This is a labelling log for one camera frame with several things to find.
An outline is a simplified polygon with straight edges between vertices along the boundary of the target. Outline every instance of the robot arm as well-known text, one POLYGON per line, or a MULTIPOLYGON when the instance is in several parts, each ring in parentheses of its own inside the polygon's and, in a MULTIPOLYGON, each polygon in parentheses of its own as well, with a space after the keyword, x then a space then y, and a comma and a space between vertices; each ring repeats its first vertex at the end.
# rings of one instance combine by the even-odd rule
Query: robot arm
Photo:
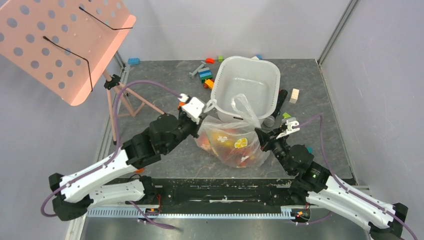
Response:
POLYGON ((52 191, 66 185, 53 199, 53 210, 62 221, 84 215, 87 210, 104 204, 123 201, 151 201, 155 196, 150 177, 139 181, 104 185, 124 174, 133 173, 161 160, 161 155, 170 153, 189 135, 198 136, 205 104, 196 97, 182 94, 179 99, 185 105, 178 110, 178 119, 170 114, 162 114, 152 121, 142 133, 132 137, 118 150, 116 157, 106 165, 113 154, 105 159, 70 175, 55 173, 49 177, 52 191), (79 179, 73 184, 69 181, 101 167, 99 170, 79 179))
POLYGON ((291 117, 270 132, 255 129, 262 151, 272 151, 286 173, 295 176, 289 188, 291 199, 299 205, 310 203, 337 213, 368 231, 374 240, 399 240, 403 227, 390 215, 405 222, 408 208, 362 193, 314 162, 314 155, 304 145, 289 146, 286 140, 299 130, 295 127, 298 125, 291 117))

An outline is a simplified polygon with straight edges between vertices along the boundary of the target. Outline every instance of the black handle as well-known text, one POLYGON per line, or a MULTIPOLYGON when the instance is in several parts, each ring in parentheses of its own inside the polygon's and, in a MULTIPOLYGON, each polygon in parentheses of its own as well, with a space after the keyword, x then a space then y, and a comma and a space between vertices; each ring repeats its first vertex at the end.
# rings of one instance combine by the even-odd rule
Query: black handle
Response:
POLYGON ((284 100, 286 100, 289 92, 287 90, 281 89, 278 93, 277 105, 275 106, 275 111, 271 114, 274 118, 277 117, 281 107, 283 106, 284 100))

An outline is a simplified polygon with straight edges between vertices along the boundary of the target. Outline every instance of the pink stand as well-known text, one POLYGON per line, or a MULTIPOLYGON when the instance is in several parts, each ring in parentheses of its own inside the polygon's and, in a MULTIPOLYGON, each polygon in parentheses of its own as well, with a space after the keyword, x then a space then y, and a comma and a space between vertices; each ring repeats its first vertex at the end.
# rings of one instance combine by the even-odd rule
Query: pink stand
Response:
MULTIPOLYGON (((0 54, 58 94, 71 106, 83 103, 101 75, 110 81, 106 67, 130 29, 112 30, 88 15, 86 10, 112 28, 131 28, 136 17, 120 0, 8 0, 0 7, 0 54), (87 62, 51 42, 86 58, 87 62)), ((163 113, 130 89, 127 91, 163 113)), ((112 98, 108 91, 109 110, 112 98)), ((123 97, 129 115, 134 111, 123 97)))

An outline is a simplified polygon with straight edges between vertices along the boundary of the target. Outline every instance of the white wall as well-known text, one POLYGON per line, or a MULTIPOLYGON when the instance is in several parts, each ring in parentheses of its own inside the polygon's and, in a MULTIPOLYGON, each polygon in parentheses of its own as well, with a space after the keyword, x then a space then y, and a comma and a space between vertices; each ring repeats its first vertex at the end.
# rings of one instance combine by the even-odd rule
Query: white wall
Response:
POLYGON ((119 52, 195 60, 261 54, 316 59, 349 0, 123 0, 137 17, 119 52))
MULTIPOLYGON (((357 179, 424 238, 424 2, 363 0, 323 64, 357 179)), ((406 239, 412 239, 404 233, 406 239)))
MULTIPOLYGON (((110 73, 119 73, 113 62, 110 73)), ((49 176, 91 165, 109 115, 103 80, 70 106, 0 55, 0 239, 61 240, 68 222, 41 215, 49 176)), ((47 211, 53 213, 51 202, 47 211)))

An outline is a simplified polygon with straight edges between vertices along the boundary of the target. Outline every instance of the bag handle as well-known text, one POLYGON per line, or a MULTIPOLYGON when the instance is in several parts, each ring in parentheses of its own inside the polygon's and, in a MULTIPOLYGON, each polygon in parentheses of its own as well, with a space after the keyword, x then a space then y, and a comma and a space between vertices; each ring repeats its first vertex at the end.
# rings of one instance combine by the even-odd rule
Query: bag handle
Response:
POLYGON ((246 122, 253 124, 257 128, 261 127, 258 117, 256 116, 255 112, 252 109, 252 106, 249 104, 248 99, 243 93, 237 94, 233 98, 231 98, 231 107, 246 122), (241 111, 236 107, 236 100, 238 100, 243 105, 245 111, 241 111))

